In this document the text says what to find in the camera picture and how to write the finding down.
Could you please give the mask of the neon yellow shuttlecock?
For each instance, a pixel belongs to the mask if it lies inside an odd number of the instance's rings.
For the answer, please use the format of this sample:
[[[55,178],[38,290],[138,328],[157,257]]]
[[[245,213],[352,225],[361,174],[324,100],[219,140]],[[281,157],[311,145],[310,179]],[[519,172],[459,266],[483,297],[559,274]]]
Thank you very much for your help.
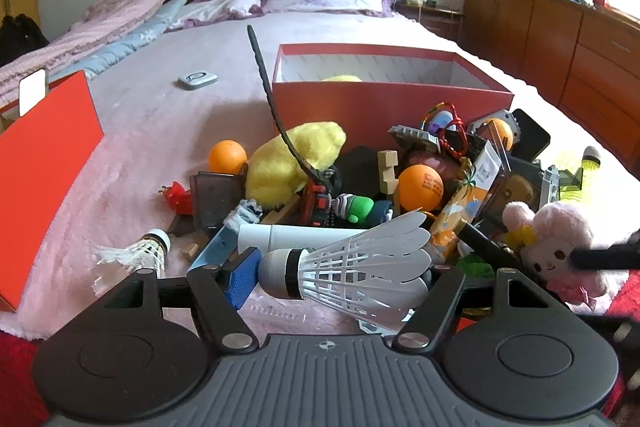
[[[586,147],[574,173],[566,169],[560,173],[560,200],[589,204],[596,195],[600,167],[599,151],[595,147]]]

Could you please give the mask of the wooden dresser cabinet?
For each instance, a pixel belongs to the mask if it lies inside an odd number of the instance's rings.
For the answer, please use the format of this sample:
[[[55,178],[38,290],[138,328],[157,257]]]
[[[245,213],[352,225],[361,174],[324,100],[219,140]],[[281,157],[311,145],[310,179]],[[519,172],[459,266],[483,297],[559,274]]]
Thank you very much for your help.
[[[464,0],[459,44],[538,89],[639,173],[639,27],[568,0]]]

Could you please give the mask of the pink plush toy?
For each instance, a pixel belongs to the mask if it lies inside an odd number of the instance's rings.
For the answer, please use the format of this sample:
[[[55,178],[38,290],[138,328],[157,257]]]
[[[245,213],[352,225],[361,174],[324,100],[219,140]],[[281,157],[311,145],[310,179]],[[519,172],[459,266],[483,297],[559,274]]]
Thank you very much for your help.
[[[524,202],[511,202],[502,211],[506,244],[520,256],[524,268],[572,310],[603,315],[628,275],[570,266],[574,249],[592,247],[589,217],[587,206],[575,201],[547,203],[536,212]]]

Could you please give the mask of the dark red open box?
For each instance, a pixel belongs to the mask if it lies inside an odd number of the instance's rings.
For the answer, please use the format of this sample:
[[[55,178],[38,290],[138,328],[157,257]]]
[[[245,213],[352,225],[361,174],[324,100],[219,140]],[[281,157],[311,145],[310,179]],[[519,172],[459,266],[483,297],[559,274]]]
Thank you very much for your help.
[[[469,123],[513,100],[455,51],[366,44],[282,44],[271,91],[285,129],[335,122],[346,132],[345,150],[390,149],[390,127],[419,125],[439,102]]]

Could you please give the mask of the light blue curved track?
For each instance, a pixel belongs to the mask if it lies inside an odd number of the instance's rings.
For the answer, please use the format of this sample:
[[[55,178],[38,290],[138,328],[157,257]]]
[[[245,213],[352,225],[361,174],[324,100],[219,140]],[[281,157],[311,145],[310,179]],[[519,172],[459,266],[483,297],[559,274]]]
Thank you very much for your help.
[[[221,228],[194,259],[190,270],[204,267],[204,265],[223,265],[237,246],[238,232],[227,227]]]

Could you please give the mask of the orange printed ping pong ball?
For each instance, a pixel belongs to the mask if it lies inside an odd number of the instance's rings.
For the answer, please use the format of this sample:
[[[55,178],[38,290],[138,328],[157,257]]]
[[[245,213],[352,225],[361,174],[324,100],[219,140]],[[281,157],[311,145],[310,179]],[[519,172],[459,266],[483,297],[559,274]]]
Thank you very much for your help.
[[[410,210],[431,212],[442,202],[444,183],[436,170],[423,164],[412,165],[398,177],[398,200],[400,206]]]

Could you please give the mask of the orange-red cardboard box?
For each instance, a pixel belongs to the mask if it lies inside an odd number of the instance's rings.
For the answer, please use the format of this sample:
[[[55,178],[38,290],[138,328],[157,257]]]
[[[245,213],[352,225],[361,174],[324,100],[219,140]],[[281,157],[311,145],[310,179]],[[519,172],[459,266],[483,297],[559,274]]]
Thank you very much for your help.
[[[1,309],[14,312],[51,222],[103,137],[85,74],[62,78],[1,135]]]

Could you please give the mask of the orange white cream tube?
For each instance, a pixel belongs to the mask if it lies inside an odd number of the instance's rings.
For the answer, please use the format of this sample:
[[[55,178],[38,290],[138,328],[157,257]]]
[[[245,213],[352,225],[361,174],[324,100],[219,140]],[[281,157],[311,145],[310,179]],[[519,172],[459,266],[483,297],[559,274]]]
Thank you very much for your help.
[[[501,158],[491,142],[485,141],[475,160],[462,163],[462,184],[431,225],[431,237],[425,245],[435,265],[442,265],[457,247],[454,229],[464,220],[472,222],[488,198],[502,167]]]

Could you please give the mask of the red small toy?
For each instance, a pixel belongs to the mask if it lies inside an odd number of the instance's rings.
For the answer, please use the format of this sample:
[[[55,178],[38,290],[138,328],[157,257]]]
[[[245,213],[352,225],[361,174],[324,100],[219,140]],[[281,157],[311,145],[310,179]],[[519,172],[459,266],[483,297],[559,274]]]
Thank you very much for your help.
[[[174,181],[170,186],[161,187],[160,194],[163,195],[169,208],[177,215],[193,215],[192,193],[178,181]]]

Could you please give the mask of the grey remote device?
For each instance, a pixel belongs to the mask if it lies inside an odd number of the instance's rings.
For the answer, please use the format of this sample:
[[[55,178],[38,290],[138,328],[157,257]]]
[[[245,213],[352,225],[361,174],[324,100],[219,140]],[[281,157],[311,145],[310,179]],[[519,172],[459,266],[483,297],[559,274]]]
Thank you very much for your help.
[[[178,84],[184,89],[195,90],[216,83],[218,76],[207,71],[198,71],[180,76]]]

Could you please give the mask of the white sunscreen tube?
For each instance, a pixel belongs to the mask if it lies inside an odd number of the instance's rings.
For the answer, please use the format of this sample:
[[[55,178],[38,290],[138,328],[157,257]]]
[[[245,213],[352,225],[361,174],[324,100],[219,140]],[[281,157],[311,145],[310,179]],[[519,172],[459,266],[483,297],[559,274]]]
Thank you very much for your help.
[[[360,234],[363,229],[303,227],[302,225],[242,225],[238,252],[258,248],[262,254],[279,248],[317,249]]]

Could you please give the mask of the white plastic shuttlecock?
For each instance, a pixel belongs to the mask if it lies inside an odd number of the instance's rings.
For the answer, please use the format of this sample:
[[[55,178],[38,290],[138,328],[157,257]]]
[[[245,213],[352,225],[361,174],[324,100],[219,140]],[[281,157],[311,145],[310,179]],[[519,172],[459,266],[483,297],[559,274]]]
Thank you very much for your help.
[[[262,256],[258,283],[274,298],[314,303],[397,331],[428,295],[432,257],[424,213],[413,210],[341,241]]]

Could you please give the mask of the yellow plush toy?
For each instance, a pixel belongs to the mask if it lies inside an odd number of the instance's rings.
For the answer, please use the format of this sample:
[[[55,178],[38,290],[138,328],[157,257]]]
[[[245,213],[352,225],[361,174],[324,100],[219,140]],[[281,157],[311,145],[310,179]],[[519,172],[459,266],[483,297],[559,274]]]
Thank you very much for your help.
[[[334,163],[347,139],[346,132],[335,122],[300,124],[286,133],[299,155],[318,170],[326,170]],[[264,210],[273,210],[302,190],[307,179],[282,137],[277,136],[260,146],[248,160],[245,197]]]

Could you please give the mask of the pink folded blanket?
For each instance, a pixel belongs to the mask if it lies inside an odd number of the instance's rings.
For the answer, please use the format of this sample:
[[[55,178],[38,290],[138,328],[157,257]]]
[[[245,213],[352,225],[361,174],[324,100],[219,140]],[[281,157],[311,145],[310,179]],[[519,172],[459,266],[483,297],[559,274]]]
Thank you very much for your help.
[[[1,68],[1,106],[18,99],[18,83],[33,72],[58,72],[87,57],[102,46],[113,43],[150,20],[168,0],[100,0],[89,7],[81,20],[47,46],[3,65]]]

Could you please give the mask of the green small toy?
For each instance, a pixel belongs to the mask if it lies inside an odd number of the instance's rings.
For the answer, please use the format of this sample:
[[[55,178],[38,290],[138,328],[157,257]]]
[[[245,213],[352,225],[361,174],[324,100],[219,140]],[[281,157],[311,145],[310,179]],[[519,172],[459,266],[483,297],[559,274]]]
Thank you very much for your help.
[[[334,214],[352,225],[364,225],[373,210],[374,201],[367,196],[343,193],[332,202]]]

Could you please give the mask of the wooden puzzle block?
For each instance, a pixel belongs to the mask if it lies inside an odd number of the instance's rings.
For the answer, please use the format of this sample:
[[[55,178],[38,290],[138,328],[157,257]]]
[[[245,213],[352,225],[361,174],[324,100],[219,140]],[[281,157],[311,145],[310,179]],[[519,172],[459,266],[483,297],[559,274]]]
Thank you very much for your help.
[[[393,196],[397,188],[395,168],[398,165],[398,154],[395,150],[378,151],[378,185],[386,196]]]

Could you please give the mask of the white smartphone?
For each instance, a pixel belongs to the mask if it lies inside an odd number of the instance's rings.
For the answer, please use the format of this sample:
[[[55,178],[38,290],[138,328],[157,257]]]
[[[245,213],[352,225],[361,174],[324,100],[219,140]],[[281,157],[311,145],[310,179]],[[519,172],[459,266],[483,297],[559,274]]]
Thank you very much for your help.
[[[24,77],[18,84],[18,114],[26,115],[49,91],[46,69],[39,69]]]

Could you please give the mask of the dark transparent square box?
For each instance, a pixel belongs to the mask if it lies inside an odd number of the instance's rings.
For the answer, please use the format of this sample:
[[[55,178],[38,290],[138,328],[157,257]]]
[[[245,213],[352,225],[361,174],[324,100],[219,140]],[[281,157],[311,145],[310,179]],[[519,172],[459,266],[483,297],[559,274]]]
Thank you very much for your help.
[[[190,189],[194,227],[213,236],[244,198],[244,177],[199,172],[190,177]]]

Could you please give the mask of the orange ball right side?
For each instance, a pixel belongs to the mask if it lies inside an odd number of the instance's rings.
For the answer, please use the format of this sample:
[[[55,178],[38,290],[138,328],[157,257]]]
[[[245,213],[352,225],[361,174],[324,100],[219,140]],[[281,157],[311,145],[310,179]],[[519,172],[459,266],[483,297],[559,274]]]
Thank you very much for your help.
[[[485,123],[489,127],[495,128],[503,149],[506,151],[510,151],[514,143],[514,133],[510,125],[506,121],[503,121],[501,118],[496,117],[487,118]]]

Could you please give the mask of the white feather shuttlecock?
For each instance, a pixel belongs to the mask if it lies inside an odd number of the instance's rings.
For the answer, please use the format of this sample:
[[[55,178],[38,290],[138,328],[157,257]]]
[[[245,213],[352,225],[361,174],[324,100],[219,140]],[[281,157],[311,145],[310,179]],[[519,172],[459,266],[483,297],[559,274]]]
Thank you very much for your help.
[[[168,234],[164,230],[151,229],[137,242],[125,247],[96,246],[93,257],[92,291],[100,297],[140,269],[151,270],[157,277],[165,277],[167,255],[171,249]]]

